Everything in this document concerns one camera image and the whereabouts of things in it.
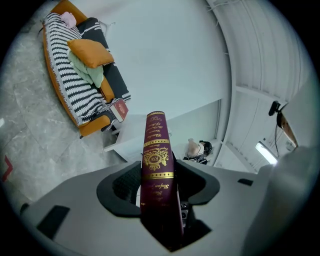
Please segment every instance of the wire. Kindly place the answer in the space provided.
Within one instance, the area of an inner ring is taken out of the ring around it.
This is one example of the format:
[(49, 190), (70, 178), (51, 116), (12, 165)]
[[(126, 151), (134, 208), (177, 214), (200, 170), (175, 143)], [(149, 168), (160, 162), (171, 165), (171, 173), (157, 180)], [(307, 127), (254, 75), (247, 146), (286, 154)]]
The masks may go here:
[(214, 6), (213, 6), (213, 7), (208, 6), (208, 7), (210, 7), (210, 9), (207, 10), (207, 11), (210, 12), (210, 11), (213, 11), (213, 9), (215, 9), (215, 8), (217, 8), (217, 7), (219, 7), (219, 6), (225, 6), (225, 5), (229, 5), (229, 4), (236, 4), (236, 3), (240, 2), (240, 1), (241, 1), (241, 0), (226, 1), (226, 2), (219, 3), (219, 4), (217, 4), (217, 5), (214, 5), (214, 3), (212, 3)]
[(259, 101), (260, 101), (260, 99), (258, 99), (258, 101), (257, 101), (257, 103), (256, 103), (256, 108), (255, 108), (255, 112), (254, 112), (254, 116), (253, 116), (252, 122), (251, 122), (251, 124), (250, 124), (250, 127), (249, 127), (249, 129), (248, 129), (248, 132), (247, 132), (247, 134), (246, 134), (246, 136), (245, 136), (245, 138), (244, 138), (241, 146), (239, 147), (239, 150), (238, 150), (239, 152), (240, 152), (240, 149), (241, 149), (242, 146), (244, 145), (244, 143), (245, 143), (245, 141), (246, 141), (246, 139), (247, 139), (247, 137), (248, 137), (248, 135), (249, 135), (250, 129), (251, 129), (251, 127), (252, 127), (252, 124), (254, 123), (254, 120), (255, 120), (255, 117), (256, 117), (256, 114), (257, 114), (257, 110), (258, 110), (258, 107), (259, 107)]
[(274, 145), (275, 145), (275, 148), (276, 148), (276, 153), (278, 155), (278, 158), (280, 158), (279, 151), (278, 151), (278, 146), (277, 146), (277, 128), (278, 128), (278, 126), (275, 125), (275, 129), (274, 129)]

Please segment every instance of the black holder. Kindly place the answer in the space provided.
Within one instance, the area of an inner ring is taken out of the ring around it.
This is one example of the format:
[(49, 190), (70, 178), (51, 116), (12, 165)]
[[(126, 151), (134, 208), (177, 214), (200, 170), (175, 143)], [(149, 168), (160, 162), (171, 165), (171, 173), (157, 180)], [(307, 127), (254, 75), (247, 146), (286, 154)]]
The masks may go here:
[[(197, 168), (178, 160), (174, 162), (180, 201), (187, 202), (188, 214), (182, 247), (185, 247), (212, 231), (196, 219), (192, 206), (205, 205), (220, 190), (219, 181)], [(123, 218), (140, 218), (136, 197), (141, 184), (141, 162), (136, 161), (126, 168), (104, 178), (96, 189), (98, 200), (113, 215)]]

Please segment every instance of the striped blanket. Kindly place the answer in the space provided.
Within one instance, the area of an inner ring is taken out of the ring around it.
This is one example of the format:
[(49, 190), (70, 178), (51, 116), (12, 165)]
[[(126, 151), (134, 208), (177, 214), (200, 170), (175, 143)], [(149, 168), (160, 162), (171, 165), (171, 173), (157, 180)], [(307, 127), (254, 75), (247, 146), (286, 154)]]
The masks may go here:
[(67, 28), (60, 15), (54, 12), (44, 18), (43, 25), (51, 69), (77, 125), (89, 122), (97, 113), (108, 111), (112, 104), (107, 103), (94, 85), (83, 80), (68, 60), (67, 41), (82, 38), (78, 28)]

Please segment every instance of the pink pillow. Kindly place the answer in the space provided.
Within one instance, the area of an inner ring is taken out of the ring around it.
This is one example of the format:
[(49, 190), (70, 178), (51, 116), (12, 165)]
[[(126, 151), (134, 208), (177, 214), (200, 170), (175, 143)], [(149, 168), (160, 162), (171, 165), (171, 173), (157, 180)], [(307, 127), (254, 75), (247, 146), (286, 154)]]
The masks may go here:
[(77, 24), (76, 18), (71, 12), (66, 11), (60, 16), (60, 18), (64, 23), (66, 23), (68, 29), (72, 29)]

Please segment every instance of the gray device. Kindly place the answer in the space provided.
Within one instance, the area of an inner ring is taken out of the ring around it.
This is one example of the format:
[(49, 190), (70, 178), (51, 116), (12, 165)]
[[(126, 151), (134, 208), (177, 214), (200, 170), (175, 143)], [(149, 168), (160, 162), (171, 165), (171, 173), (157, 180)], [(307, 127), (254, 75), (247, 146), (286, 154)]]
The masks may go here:
[(290, 225), (315, 185), (320, 169), (319, 95), (317, 86), (306, 84), (288, 103), (283, 115), (299, 147), (257, 174), (176, 162), (178, 185), (190, 191), (183, 201), (188, 205), (188, 242), (175, 252), (140, 222), (135, 202), (140, 162), (64, 181), (23, 212), (23, 223), (54, 255), (255, 255)]

